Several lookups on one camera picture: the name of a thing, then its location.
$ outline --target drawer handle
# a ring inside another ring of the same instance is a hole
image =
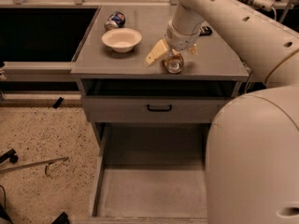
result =
[[[157,105],[155,105],[155,107],[148,105],[148,111],[149,112],[169,112],[171,110],[172,110],[172,106],[171,105],[168,105],[165,108],[158,108]]]

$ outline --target soda can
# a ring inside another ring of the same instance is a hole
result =
[[[105,22],[105,27],[108,30],[122,28],[125,24],[125,17],[123,13],[115,11]]]

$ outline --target metal rod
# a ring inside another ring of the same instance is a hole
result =
[[[288,13],[289,10],[290,10],[290,7],[291,7],[292,3],[293,3],[293,0],[289,0],[287,6],[284,8],[284,11],[283,11],[283,13],[282,13],[282,15],[281,15],[281,17],[280,17],[280,19],[279,19],[279,22],[280,22],[280,23],[283,23],[284,19],[285,19],[286,16],[287,16],[287,13]]]
[[[25,165],[19,166],[19,167],[13,167],[13,168],[7,168],[7,169],[0,170],[0,174],[13,172],[13,171],[17,171],[17,170],[21,170],[21,169],[25,169],[25,168],[31,168],[31,167],[39,166],[39,165],[43,165],[43,164],[53,164],[57,161],[67,161],[67,160],[68,160],[68,157],[63,157],[63,158],[59,158],[59,159],[55,159],[55,160],[40,161],[40,162],[25,164]]]

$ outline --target cabinet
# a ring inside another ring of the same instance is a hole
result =
[[[144,58],[164,37],[174,9],[103,6],[73,64],[100,146],[90,206],[99,223],[115,217],[133,218],[132,223],[161,217],[206,223],[208,125],[237,96],[248,73],[215,31],[198,39],[197,57],[183,53],[180,74],[168,74],[161,63],[146,67]],[[143,36],[131,52],[116,53],[100,40],[115,10]]]

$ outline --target floor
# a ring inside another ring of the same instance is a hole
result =
[[[71,221],[88,216],[99,147],[80,107],[0,107],[0,155],[12,148],[18,162],[4,161],[0,170],[68,157],[52,164],[49,176],[45,164],[0,174],[14,223],[49,224],[62,212]]]

